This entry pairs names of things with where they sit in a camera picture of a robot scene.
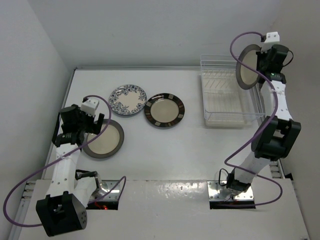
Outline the dark patterned rim plate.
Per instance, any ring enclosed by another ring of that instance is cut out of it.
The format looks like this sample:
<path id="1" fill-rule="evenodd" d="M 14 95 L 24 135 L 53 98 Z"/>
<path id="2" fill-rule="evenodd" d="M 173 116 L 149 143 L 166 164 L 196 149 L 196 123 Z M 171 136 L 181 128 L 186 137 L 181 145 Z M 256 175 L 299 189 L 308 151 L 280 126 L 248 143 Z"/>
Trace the dark patterned rim plate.
<path id="1" fill-rule="evenodd" d="M 159 93 L 152 96 L 144 106 L 147 121 L 157 128 L 172 128 L 185 116 L 183 101 L 172 93 Z"/>

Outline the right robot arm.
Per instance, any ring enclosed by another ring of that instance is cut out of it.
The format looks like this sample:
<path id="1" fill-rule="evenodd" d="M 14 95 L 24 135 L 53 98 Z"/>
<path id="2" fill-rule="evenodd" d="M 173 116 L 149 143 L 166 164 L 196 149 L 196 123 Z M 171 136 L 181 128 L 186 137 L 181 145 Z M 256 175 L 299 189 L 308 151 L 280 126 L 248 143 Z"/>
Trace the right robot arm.
<path id="1" fill-rule="evenodd" d="M 254 136 L 244 144 L 250 145 L 250 154 L 227 176 L 224 189 L 231 198 L 245 193 L 269 163 L 287 157 L 301 131 L 301 123 L 289 113 L 285 95 L 287 80 L 281 72 L 288 53 L 290 50 L 280 44 L 268 50 L 251 44 L 238 57 L 237 83 L 243 90 L 258 87 L 266 116 Z"/>

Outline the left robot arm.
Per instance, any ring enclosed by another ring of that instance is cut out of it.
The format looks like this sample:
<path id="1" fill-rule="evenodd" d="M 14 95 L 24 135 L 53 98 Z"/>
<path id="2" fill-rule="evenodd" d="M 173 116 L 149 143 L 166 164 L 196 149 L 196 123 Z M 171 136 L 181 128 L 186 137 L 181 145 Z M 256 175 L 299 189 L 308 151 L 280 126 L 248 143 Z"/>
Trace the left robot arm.
<path id="1" fill-rule="evenodd" d="M 49 237 L 62 235 L 87 226 L 91 195 L 99 188 L 94 173 L 76 178 L 77 162 L 86 133 L 98 135 L 104 121 L 101 113 L 95 120 L 99 101 L 88 98 L 81 106 L 73 104 L 59 111 L 62 132 L 54 137 L 56 159 L 45 198 L 36 203 L 36 212 Z"/>

